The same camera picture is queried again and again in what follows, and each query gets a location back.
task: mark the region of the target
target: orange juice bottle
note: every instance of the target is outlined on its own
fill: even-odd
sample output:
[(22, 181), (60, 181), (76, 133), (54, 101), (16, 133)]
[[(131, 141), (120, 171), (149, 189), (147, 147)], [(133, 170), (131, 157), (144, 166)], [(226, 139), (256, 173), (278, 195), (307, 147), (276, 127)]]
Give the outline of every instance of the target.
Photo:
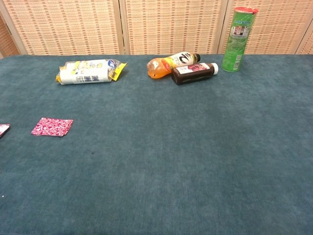
[(162, 78), (170, 74), (172, 68), (192, 65), (200, 60), (199, 54), (180, 52), (166, 58), (155, 58), (147, 64), (148, 75), (151, 78)]

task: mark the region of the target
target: pringles can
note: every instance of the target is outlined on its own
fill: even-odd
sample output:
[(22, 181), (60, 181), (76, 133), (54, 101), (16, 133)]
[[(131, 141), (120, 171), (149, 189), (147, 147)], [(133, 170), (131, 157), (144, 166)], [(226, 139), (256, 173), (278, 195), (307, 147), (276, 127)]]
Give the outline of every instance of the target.
[(235, 8), (222, 62), (223, 70), (228, 72), (239, 70), (256, 13), (258, 13), (256, 8)]

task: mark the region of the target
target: green fabric tablecloth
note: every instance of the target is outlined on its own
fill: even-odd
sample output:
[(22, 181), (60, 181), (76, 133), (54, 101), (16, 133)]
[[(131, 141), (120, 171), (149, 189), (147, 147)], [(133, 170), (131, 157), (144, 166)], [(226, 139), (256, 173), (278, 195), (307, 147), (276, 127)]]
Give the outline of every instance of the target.
[[(313, 56), (246, 56), (182, 86), (148, 77), (154, 57), (0, 61), (0, 235), (313, 234)], [(128, 63), (117, 82), (54, 81), (106, 58)], [(42, 117), (74, 123), (31, 135)]]

